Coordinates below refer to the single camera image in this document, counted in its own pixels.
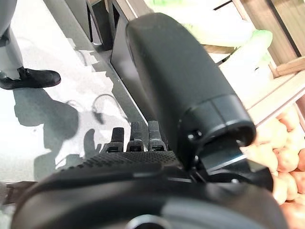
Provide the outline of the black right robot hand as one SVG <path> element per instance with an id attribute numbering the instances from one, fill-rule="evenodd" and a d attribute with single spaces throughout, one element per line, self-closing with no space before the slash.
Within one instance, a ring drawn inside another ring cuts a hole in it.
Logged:
<path id="1" fill-rule="evenodd" d="M 286 229 L 239 97 L 199 42 L 153 13 L 126 26 L 129 51 L 169 143 L 111 150 L 49 176 L 19 200 L 13 229 Z"/>

